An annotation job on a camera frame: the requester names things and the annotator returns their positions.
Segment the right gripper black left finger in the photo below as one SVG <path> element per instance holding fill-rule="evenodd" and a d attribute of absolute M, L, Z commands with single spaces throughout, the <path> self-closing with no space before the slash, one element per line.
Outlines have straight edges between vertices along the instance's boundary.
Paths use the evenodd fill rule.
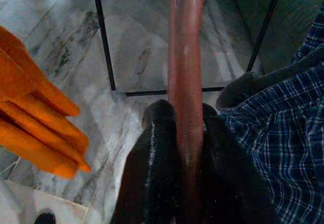
<path fill-rule="evenodd" d="M 183 223 L 172 105 L 166 100 L 149 105 L 142 127 L 126 158 L 111 223 Z"/>

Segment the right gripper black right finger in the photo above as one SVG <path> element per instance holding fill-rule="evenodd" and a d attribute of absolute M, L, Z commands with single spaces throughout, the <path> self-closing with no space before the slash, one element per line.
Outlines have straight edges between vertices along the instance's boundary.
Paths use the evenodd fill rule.
<path fill-rule="evenodd" d="M 203 118 L 201 193 L 207 223 L 274 223 L 274 208 L 250 157 L 208 104 Z"/>

